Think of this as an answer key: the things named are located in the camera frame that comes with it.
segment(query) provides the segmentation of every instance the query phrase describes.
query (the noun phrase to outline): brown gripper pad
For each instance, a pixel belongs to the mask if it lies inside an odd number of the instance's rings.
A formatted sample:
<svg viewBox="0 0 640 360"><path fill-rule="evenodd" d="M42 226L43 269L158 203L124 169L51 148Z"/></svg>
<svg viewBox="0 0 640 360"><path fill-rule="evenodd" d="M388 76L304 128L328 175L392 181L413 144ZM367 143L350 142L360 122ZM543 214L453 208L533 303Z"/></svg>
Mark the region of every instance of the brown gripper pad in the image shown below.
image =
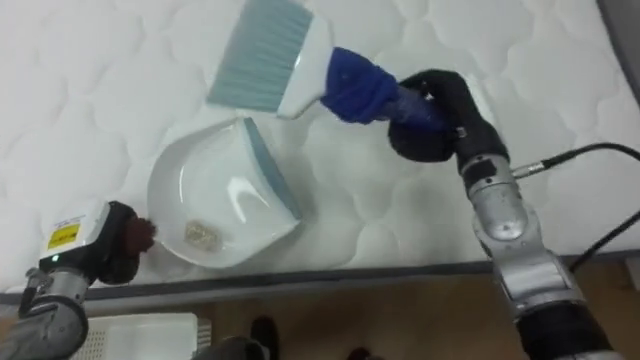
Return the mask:
<svg viewBox="0 0 640 360"><path fill-rule="evenodd" d="M124 250L128 256L147 252L154 244L156 226L147 219L134 217L127 221L124 230Z"/></svg>

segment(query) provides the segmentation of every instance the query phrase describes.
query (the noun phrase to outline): shoe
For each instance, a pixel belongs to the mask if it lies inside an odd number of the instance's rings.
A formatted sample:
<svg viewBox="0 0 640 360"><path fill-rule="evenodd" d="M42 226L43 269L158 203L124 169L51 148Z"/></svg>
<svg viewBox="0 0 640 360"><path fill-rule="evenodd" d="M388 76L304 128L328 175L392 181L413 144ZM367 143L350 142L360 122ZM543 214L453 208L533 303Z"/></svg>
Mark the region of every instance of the shoe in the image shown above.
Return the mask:
<svg viewBox="0 0 640 360"><path fill-rule="evenodd" d="M371 356L369 350L365 348L357 348L351 351L347 360L367 360Z"/></svg>
<svg viewBox="0 0 640 360"><path fill-rule="evenodd" d="M280 359L278 328L272 318L261 316L253 320L249 337L269 350L269 360Z"/></svg>

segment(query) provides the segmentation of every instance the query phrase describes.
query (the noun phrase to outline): bristles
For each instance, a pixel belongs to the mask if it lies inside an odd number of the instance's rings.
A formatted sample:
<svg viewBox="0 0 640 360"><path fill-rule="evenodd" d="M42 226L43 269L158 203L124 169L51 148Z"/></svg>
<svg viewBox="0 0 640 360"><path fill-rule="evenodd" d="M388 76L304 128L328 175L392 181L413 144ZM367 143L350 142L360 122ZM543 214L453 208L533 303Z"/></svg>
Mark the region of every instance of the bristles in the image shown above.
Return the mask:
<svg viewBox="0 0 640 360"><path fill-rule="evenodd" d="M275 113L312 20L288 0L247 0L207 101Z"/></svg>

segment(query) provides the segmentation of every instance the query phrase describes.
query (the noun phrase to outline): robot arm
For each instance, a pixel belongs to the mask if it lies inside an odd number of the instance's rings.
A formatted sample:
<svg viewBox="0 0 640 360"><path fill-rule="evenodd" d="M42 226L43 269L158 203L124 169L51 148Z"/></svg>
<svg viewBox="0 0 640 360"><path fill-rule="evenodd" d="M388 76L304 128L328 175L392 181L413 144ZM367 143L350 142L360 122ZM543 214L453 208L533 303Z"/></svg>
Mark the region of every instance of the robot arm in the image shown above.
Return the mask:
<svg viewBox="0 0 640 360"><path fill-rule="evenodd" d="M391 124L390 142L414 161L440 162L456 155L475 211L473 230L493 261L525 352L533 360L621 360L571 273L545 248L540 223L522 199L507 149L478 111L466 81L454 72L431 70L402 85L433 96L453 130L420 134ZM518 174L534 171L526 168Z"/></svg>
<svg viewBox="0 0 640 360"><path fill-rule="evenodd" d="M100 280L130 282L155 228L127 205L92 202L65 214L44 244L38 269L27 273L18 321L0 344L0 360L64 360L84 344L82 303Z"/></svg>

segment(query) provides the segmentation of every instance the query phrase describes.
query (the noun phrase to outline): floor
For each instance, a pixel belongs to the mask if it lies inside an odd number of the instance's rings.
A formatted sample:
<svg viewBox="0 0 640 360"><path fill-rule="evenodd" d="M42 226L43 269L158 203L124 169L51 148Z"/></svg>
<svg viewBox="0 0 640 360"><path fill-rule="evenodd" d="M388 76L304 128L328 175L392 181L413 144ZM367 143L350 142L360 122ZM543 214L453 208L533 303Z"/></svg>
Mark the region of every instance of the floor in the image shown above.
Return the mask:
<svg viewBox="0 0 640 360"><path fill-rule="evenodd" d="M624 267L592 265L578 277L614 347L627 359L640 359L640 293ZM211 319L214 340L246 334L254 317L272 316L283 360L342 360L356 346L387 360L526 359L489 276L167 309L184 310Z"/></svg>

